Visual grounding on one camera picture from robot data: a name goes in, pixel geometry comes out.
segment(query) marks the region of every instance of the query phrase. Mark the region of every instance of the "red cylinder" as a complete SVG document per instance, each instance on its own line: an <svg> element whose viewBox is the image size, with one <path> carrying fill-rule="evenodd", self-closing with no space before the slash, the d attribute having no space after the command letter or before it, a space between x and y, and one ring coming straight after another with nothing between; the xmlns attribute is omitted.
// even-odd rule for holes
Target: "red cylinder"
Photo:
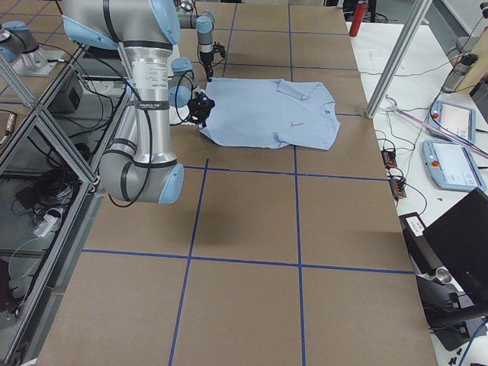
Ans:
<svg viewBox="0 0 488 366"><path fill-rule="evenodd" d="M359 32L359 27L364 19L364 14L366 14L366 8L368 7L367 2L359 1L356 5L356 11L354 12L354 19L352 19L351 29L349 30L349 36L356 37Z"/></svg>

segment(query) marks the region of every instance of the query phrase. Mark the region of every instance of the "black computer monitor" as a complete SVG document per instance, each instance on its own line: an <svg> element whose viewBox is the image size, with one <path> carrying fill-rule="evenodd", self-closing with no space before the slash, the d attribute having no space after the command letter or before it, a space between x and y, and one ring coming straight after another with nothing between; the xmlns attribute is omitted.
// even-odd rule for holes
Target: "black computer monitor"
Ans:
<svg viewBox="0 0 488 366"><path fill-rule="evenodd" d="M488 303L488 196L473 189L424 237L473 303Z"/></svg>

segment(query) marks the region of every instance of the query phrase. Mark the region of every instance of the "light blue shirt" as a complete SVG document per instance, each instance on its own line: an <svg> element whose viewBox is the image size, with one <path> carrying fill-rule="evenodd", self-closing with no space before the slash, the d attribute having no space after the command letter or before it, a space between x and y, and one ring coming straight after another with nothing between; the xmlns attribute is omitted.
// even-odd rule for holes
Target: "light blue shirt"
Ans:
<svg viewBox="0 0 488 366"><path fill-rule="evenodd" d="M206 93L215 107L200 131L222 146L330 149L339 131L336 102L321 82L222 78Z"/></svg>

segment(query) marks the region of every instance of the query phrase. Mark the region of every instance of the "blue and white device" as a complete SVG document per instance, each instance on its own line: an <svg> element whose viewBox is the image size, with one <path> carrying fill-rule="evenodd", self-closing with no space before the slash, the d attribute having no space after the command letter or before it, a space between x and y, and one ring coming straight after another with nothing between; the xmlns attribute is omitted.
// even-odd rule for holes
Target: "blue and white device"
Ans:
<svg viewBox="0 0 488 366"><path fill-rule="evenodd" d="M471 143L476 139L476 111L460 105L436 101L430 109L428 123L436 130L447 130ZM440 133L429 130L430 134L444 138Z"/></svg>
<svg viewBox="0 0 488 366"><path fill-rule="evenodd" d="M472 191L486 184L473 156L464 147L448 141L426 140L422 147L425 164L440 189Z"/></svg>

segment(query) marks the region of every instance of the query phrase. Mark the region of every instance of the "white table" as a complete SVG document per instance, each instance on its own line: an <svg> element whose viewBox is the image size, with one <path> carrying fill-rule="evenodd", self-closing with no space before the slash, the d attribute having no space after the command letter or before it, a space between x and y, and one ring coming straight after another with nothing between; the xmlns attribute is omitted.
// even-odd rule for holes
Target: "white table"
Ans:
<svg viewBox="0 0 488 366"><path fill-rule="evenodd" d="M358 36L351 38L356 62L361 71L364 93L368 100L380 78L379 75L370 74L383 72L384 66L401 30L401 24L363 23ZM396 73L398 76L393 79L388 90L388 95L396 100L400 108L405 110L428 107L438 94L442 83L451 70L451 65L447 62L448 58L442 51L430 28L422 25ZM435 68L438 69L423 75L400 76L418 74ZM439 97L439 100L474 108L477 111L477 128L488 130L488 125L486 125L483 116L481 116L469 95L461 93L451 95L443 94ZM388 101L384 101L381 107L387 108L389 105L390 103ZM423 120L428 111L416 110L410 113ZM418 137L410 167L410 152L403 149L398 150L396 160L403 172L405 174L408 172L407 183L419 189L427 198L427 208L422 215L422 220L428 226L445 211L454 206L466 193L440 190L431 180L422 159L422 141L431 140L433 137L425 128L419 134L420 124L392 112L389 113L389 117L390 121L388 120L387 113L384 111L379 111L374 116L374 126L378 131L378 138L384 138L384 135L386 135L387 139L394 142L397 149L411 149L412 144L392 136L391 130L396 136L412 142ZM483 150L488 149L488 135L477 133L476 139L477 146ZM474 155L474 158L478 165L488 165L488 160L476 155ZM485 181L488 181L488 171L482 170L481 174ZM407 198L400 200L398 203L398 214L422 211L424 200L420 194L406 187L406 195ZM457 350L453 352L446 351L437 337L433 336L432 342L435 346L435 352L440 365L447 365L451 357L457 356L455 354ZM457 364L460 359L461 357L457 356ZM488 363L488 336L479 337L474 341L468 356L464 360L463 366L469 365L471 362Z"/></svg>

